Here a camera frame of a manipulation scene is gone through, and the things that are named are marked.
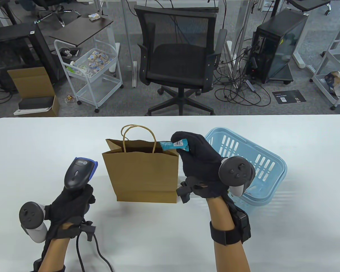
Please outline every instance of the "desk leg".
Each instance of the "desk leg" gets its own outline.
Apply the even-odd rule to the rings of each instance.
[[[243,48],[243,41],[244,41],[244,36],[245,36],[245,31],[247,29],[247,24],[248,24],[248,18],[249,18],[249,15],[250,15],[250,11],[252,9],[252,5],[253,5],[253,0],[249,0],[249,1],[244,1],[248,4],[248,7],[246,9],[246,13],[245,13],[245,18],[244,18],[244,24],[243,24],[243,31],[240,35],[240,38],[238,40],[238,50],[237,50],[237,57],[241,55],[241,51],[242,51],[242,48]],[[237,74],[237,69],[238,69],[238,63],[239,63],[239,58],[236,58],[235,59],[235,62],[234,62],[234,67],[233,67],[233,75],[235,77],[235,75]]]
[[[301,69],[305,68],[306,65],[305,65],[305,62],[303,61],[303,59],[301,58],[300,54],[298,53],[298,50],[300,49],[303,41],[305,40],[305,37],[306,37],[308,31],[309,31],[307,28],[311,25],[312,12],[313,12],[313,10],[309,12],[309,16],[307,17],[307,20],[306,20],[305,26],[302,30],[301,36],[298,39],[298,42],[296,44],[295,51],[292,54],[292,57],[295,60],[297,66]]]
[[[238,17],[237,17],[236,28],[235,28],[235,32],[234,32],[233,37],[232,37],[232,41],[226,41],[226,48],[228,50],[228,53],[229,53],[231,60],[236,58],[237,48],[235,48],[235,46],[239,45],[239,39],[238,39],[237,44],[236,44],[236,42],[237,42],[237,38],[240,36],[240,32],[241,32],[242,27],[243,27],[244,18],[245,18],[246,12],[247,12],[247,6],[248,6],[247,0],[241,1],[240,7],[239,7],[239,13],[238,13]],[[230,72],[230,76],[232,77],[232,65],[231,65],[231,63],[228,63],[228,69],[229,69],[229,72]]]
[[[108,2],[106,2],[106,9],[107,9],[107,14],[108,14]],[[108,42],[110,45],[112,45],[114,48],[116,48],[116,51],[117,51],[117,55],[120,54],[120,43],[119,42],[115,42],[114,40],[114,34],[113,34],[113,29],[112,29],[112,26],[109,25],[107,28],[107,35],[108,35]],[[111,73],[114,73],[116,71],[116,63],[117,63],[118,60],[116,60],[116,62],[113,63],[112,66],[110,66],[109,68],[109,71]]]
[[[132,87],[136,88],[137,85],[137,61],[133,60],[132,50],[131,50],[131,43],[130,43],[130,36],[128,34],[128,27],[127,27],[127,16],[125,12],[125,0],[121,0],[122,5],[122,12],[124,15],[124,23],[125,23],[125,30],[127,36],[127,43],[128,43],[128,51],[130,52],[130,59],[131,59],[131,68],[132,68]]]

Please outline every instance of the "mesh office chair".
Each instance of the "mesh office chair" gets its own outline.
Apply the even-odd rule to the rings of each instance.
[[[213,89],[213,71],[218,67],[227,35],[227,30],[220,30],[214,50],[216,14],[137,5],[135,11],[143,32],[143,44],[139,44],[140,80],[145,85],[162,85],[157,92],[173,97],[149,108],[146,115],[171,105],[179,106],[179,115],[183,115],[184,105],[215,115],[212,108],[189,96]],[[178,88],[178,92],[165,86]]]
[[[69,0],[33,0],[33,2],[36,5],[44,8],[42,10],[39,10],[39,19],[35,21],[36,24],[54,14],[60,22],[61,26],[65,27],[65,23],[63,22],[62,18],[60,18],[61,13],[74,12],[78,15],[77,18],[81,17],[81,14],[78,11],[74,9],[64,9],[64,7],[61,5],[62,3],[69,2]]]

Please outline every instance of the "gray carpet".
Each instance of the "gray carpet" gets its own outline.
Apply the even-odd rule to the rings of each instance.
[[[72,91],[66,80],[62,83],[56,84],[55,91],[59,97],[60,102],[60,112],[59,116],[143,116],[147,109],[153,105],[161,103],[169,99],[168,95],[159,96],[156,90],[159,88],[157,84],[150,84],[146,86],[142,84],[138,79],[137,88],[131,87],[131,73],[130,73],[130,60],[127,42],[124,35],[124,24],[122,11],[120,9],[120,3],[110,2],[110,17],[113,18],[113,30],[115,33],[115,39],[117,42],[121,43],[120,49],[120,65],[122,77],[124,80],[125,87],[119,89],[115,92],[101,107],[99,113],[94,113],[94,107],[83,103],[82,105],[77,105],[76,103],[65,103],[65,97],[71,94]],[[133,8],[134,3],[130,2],[131,8]],[[227,17],[225,28],[228,29],[228,40],[231,39],[235,23],[236,15],[238,14],[240,1],[228,1]],[[15,5],[13,2],[10,6],[16,16],[20,18],[23,22],[33,21],[33,18],[29,16],[29,12],[26,12],[21,8],[20,5]],[[94,6],[85,6],[77,2],[65,5],[66,7],[75,9],[82,13],[83,15],[93,13]],[[284,4],[283,8],[290,7],[290,5]],[[338,30],[340,26],[340,1],[332,1],[332,12],[325,16],[325,7],[321,7],[314,11],[313,24],[308,30],[305,42],[301,46],[300,54],[307,64],[312,64],[317,66],[321,61],[319,53],[327,49],[330,41],[335,35],[335,31]],[[131,34],[131,44],[134,52],[134,59],[138,60],[139,64],[139,48],[137,42],[141,40],[141,29],[137,18],[135,18],[126,7],[127,17],[129,18],[130,34]],[[223,23],[224,7],[220,4],[220,11],[217,19],[217,29],[221,28]],[[255,31],[257,26],[261,24],[265,12],[261,13],[254,9],[254,13],[251,14],[248,29],[245,38],[250,38],[252,32]],[[72,14],[65,14],[63,19],[65,23],[73,21],[76,16]],[[51,17],[39,24],[46,40],[50,46],[53,48],[53,40],[48,37],[51,31],[59,29],[61,26],[56,18]],[[106,33],[101,33],[101,37],[105,40]],[[90,41],[83,45],[83,51],[92,48]],[[271,103],[266,107],[256,107],[256,106],[244,106],[236,105],[226,102],[221,102],[217,100],[214,96],[214,91],[209,93],[204,93],[201,96],[193,97],[196,101],[206,104],[214,108],[217,115],[247,115],[247,114],[340,114],[340,107],[335,111],[329,110],[331,104],[325,98],[325,96],[318,90],[315,84],[309,82],[309,78],[312,76],[310,71],[307,69],[299,69],[296,64],[291,60],[290,68],[293,74],[294,82],[289,85],[283,85],[280,83],[268,83],[264,84],[263,87],[268,91],[271,96]],[[74,79],[74,86],[80,88],[83,82]],[[260,87],[256,86],[257,92],[262,97],[262,105],[268,102],[268,96]],[[300,90],[302,95],[305,97],[305,103],[294,103],[279,105],[272,95],[274,91],[280,90]],[[223,94],[218,92],[219,97],[222,98]],[[246,97],[250,101],[257,101],[257,98],[250,91],[245,91]],[[6,104],[0,105],[0,118],[1,117],[12,117],[12,113],[17,110],[18,102],[20,101],[19,95],[14,95],[13,98]],[[176,106],[171,108],[158,111],[156,115],[177,115],[178,109]],[[185,106],[185,115],[202,115],[207,114],[202,110],[197,110],[192,107]]]

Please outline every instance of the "gloved hand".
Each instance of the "gloved hand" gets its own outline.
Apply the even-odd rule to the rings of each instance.
[[[87,184],[78,191],[69,191],[65,187],[51,205],[45,206],[45,220],[50,220],[42,259],[48,250],[50,241],[56,237],[58,229],[64,223],[73,223],[71,228],[79,228],[80,223],[87,212],[88,204],[95,203],[92,195],[93,187]]]
[[[195,177],[199,183],[192,187],[193,192],[203,198],[215,198],[227,193],[229,186],[219,178],[222,157],[205,140],[202,135],[178,131],[171,136],[173,143],[188,140],[189,151],[177,149],[183,160],[186,177]]]

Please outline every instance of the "black desk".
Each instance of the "black desk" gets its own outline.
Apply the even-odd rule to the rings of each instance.
[[[54,31],[49,36],[78,47],[112,23],[113,20],[105,18],[90,21],[87,17],[79,17],[65,27]]]

